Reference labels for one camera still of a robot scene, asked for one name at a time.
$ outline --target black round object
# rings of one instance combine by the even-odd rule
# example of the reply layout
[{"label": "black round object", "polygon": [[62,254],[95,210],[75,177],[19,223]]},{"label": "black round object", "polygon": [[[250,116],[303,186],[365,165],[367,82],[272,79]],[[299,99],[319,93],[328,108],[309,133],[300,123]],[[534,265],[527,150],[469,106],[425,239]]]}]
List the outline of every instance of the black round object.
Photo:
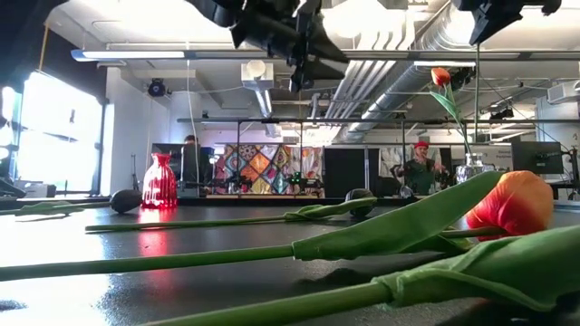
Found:
[{"label": "black round object", "polygon": [[139,190],[119,190],[111,197],[111,208],[119,214],[124,214],[141,205]]},{"label": "black round object", "polygon": [[[353,190],[349,191],[348,194],[346,194],[346,198],[344,199],[344,201],[349,201],[349,200],[358,199],[358,198],[366,198],[366,197],[374,197],[371,190],[353,189]],[[351,210],[351,215],[353,215],[354,217],[363,218],[363,217],[366,217],[367,215],[369,215],[373,209],[374,209],[374,206],[358,207],[358,208]]]}]

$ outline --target red hat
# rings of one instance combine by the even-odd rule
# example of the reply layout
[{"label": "red hat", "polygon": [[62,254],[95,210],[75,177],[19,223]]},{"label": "red hat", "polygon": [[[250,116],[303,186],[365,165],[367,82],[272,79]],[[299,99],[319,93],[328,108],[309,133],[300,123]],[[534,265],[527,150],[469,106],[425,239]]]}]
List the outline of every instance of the red hat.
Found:
[{"label": "red hat", "polygon": [[427,141],[420,141],[417,144],[415,144],[415,148],[419,148],[419,147],[424,147],[424,148],[429,148],[429,144],[427,143]]}]

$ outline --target clear glass vase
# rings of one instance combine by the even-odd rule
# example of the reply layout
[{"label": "clear glass vase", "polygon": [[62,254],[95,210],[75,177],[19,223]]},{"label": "clear glass vase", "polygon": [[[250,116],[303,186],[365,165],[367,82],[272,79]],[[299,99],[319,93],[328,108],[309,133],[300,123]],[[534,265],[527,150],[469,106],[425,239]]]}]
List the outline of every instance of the clear glass vase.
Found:
[{"label": "clear glass vase", "polygon": [[483,154],[472,153],[465,154],[466,164],[458,166],[456,170],[457,183],[463,183],[478,174],[487,171],[493,171],[495,168],[491,164],[483,163]]}]

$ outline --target glass vase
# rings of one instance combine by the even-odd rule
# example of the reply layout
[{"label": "glass vase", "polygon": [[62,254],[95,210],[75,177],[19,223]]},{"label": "glass vase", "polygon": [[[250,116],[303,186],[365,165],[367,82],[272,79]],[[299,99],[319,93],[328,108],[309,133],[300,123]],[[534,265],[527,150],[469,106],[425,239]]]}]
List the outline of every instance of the glass vase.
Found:
[{"label": "glass vase", "polygon": [[169,167],[169,154],[153,153],[153,165],[143,181],[143,208],[166,209],[178,205],[177,182]]},{"label": "glass vase", "polygon": [[481,153],[465,154],[466,164],[458,166],[455,174],[458,184],[478,174],[495,169],[493,165],[483,163],[482,157],[483,154]]}]

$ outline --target window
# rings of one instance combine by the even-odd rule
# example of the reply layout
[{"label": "window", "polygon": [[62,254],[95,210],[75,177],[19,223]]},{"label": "window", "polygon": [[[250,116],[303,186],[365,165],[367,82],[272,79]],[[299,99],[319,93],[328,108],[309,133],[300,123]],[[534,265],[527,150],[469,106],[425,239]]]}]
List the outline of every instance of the window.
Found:
[{"label": "window", "polygon": [[91,192],[101,148],[102,106],[91,95],[33,72],[24,83],[18,177],[57,191]]}]

